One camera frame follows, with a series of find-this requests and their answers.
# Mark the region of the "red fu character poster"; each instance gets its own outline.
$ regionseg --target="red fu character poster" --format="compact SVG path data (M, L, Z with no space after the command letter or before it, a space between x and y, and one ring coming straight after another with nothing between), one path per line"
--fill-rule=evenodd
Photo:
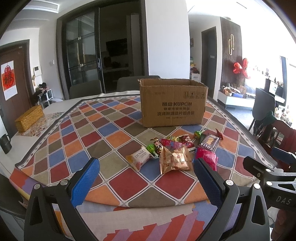
M1 65L1 79L5 100L17 94L13 61Z

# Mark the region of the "red flower decoration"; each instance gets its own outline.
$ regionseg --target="red flower decoration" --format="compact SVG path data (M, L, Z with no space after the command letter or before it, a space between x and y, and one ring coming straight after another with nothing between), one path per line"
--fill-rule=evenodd
M246 68L248 67L248 63L249 63L249 62L248 62L247 58L244 58L244 59L242 60L242 66L241 66L240 63L238 63L238 62L234 63L234 65L233 65L233 67L234 67L233 72L234 72L235 74L242 73L243 76L244 76L246 79L250 79L251 77L248 76L248 73L247 73L247 70L246 70Z

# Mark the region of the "screw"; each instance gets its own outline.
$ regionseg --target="screw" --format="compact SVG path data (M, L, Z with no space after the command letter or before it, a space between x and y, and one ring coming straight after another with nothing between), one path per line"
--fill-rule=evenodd
M254 188L260 189L260 185L258 183L254 183Z
M34 185L34 189L38 189L38 188L40 188L40 184L39 183L37 183L37 184Z
M233 181L228 179L228 180L226 180L226 184L228 186L232 186L233 185Z
M68 184L68 180L67 180L67 179L61 180L60 184L61 184L62 186L65 186L65 185Z

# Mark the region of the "colorful checkered tablecloth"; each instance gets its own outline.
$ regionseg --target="colorful checkered tablecloth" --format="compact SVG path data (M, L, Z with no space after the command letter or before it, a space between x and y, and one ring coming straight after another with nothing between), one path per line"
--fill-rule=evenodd
M136 173L124 157L154 137L193 137L196 130L214 133L216 128L224 135L214 149L224 179L237 185L255 179L242 166L245 156L273 168L259 143L213 101L207 100L201 125L144 128L139 96L115 96L82 100L58 118L16 164L10 181L29 199L34 184L51 186L71 178L93 156L100 159L100 174L87 195L90 202L77 209L99 240L195 240L217 207L205 200L194 173L161 176L158 160L149 160ZM64 233L71 236L58 206L54 209Z

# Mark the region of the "black mug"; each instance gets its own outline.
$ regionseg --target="black mug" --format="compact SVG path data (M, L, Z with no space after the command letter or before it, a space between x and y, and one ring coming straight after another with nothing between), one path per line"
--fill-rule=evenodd
M4 134L0 138L0 146L2 147L2 150L4 151L5 154L9 153L12 146L10 144L10 137L8 135Z

